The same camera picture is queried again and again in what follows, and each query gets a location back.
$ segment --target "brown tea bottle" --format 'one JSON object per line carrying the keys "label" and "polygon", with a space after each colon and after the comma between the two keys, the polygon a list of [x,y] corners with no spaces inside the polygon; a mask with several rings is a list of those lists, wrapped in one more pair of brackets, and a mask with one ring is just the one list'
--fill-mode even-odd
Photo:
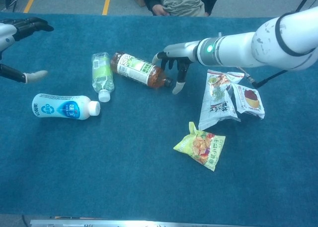
{"label": "brown tea bottle", "polygon": [[114,72],[152,88],[170,87],[172,83],[172,79],[166,77],[160,67],[126,53],[115,53],[111,59],[110,67]]}

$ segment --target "white bottle cap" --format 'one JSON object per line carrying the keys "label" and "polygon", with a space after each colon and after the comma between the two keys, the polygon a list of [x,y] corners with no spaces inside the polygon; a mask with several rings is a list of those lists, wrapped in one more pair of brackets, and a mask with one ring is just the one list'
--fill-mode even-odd
{"label": "white bottle cap", "polygon": [[110,100],[110,93],[108,90],[106,89],[102,89],[99,93],[98,93],[98,99],[100,102],[108,102]]}
{"label": "white bottle cap", "polygon": [[100,103],[98,101],[91,101],[88,103],[88,112],[90,116],[97,116],[100,113]]}

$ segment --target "robotic hand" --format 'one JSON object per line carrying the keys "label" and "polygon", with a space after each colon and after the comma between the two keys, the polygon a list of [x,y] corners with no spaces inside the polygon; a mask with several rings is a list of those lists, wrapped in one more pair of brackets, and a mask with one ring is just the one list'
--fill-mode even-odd
{"label": "robotic hand", "polygon": [[[27,19],[5,19],[0,21],[0,60],[2,52],[11,46],[15,41],[32,35],[35,31],[53,31],[47,21],[37,17]],[[38,71],[35,73],[22,73],[16,69],[0,64],[0,76],[15,80],[17,82],[30,83],[42,79],[47,71]]]}
{"label": "robotic hand", "polygon": [[202,41],[169,45],[157,53],[152,63],[161,68],[177,61],[178,78],[172,93],[179,93],[191,63],[204,66],[273,66],[284,70],[303,70],[318,60],[318,7],[286,13],[259,27],[256,32],[206,38]]}

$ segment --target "snack bag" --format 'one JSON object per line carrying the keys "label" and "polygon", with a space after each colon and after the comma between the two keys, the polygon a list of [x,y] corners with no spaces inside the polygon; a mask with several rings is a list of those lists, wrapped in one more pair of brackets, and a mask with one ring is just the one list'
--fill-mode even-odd
{"label": "snack bag", "polygon": [[214,171],[225,137],[198,131],[193,122],[189,122],[189,131],[190,134],[185,136],[173,149],[188,154],[197,162]]}
{"label": "snack bag", "polygon": [[221,73],[208,70],[203,96],[199,130],[205,130],[219,121],[234,119],[240,121],[231,101],[232,83],[239,83],[244,73]]}
{"label": "snack bag", "polygon": [[250,89],[239,84],[233,84],[233,89],[239,113],[256,115],[261,119],[265,117],[265,110],[257,89]]}

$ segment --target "person's hand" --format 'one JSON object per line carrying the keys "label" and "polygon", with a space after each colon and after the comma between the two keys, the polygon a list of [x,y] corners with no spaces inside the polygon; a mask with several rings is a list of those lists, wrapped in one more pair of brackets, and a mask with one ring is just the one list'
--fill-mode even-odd
{"label": "person's hand", "polygon": [[169,16],[170,15],[168,12],[166,12],[164,10],[163,6],[160,4],[156,4],[155,6],[153,6],[153,12],[157,16]]}

